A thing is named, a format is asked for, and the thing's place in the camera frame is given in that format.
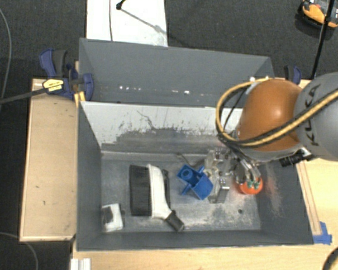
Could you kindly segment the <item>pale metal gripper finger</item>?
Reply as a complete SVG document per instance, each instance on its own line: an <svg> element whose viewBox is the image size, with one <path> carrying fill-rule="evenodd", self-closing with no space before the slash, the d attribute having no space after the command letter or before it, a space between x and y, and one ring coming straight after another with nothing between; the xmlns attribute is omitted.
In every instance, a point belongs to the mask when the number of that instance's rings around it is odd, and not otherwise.
<svg viewBox="0 0 338 270"><path fill-rule="evenodd" d="M209 177L226 176L227 158L225 152L218 149L210 150L204 160L204 173Z"/></svg>
<svg viewBox="0 0 338 270"><path fill-rule="evenodd" d="M230 190L230 182L228 178L212 178L213 189L208 197L210 203L224 203L228 191Z"/></svg>

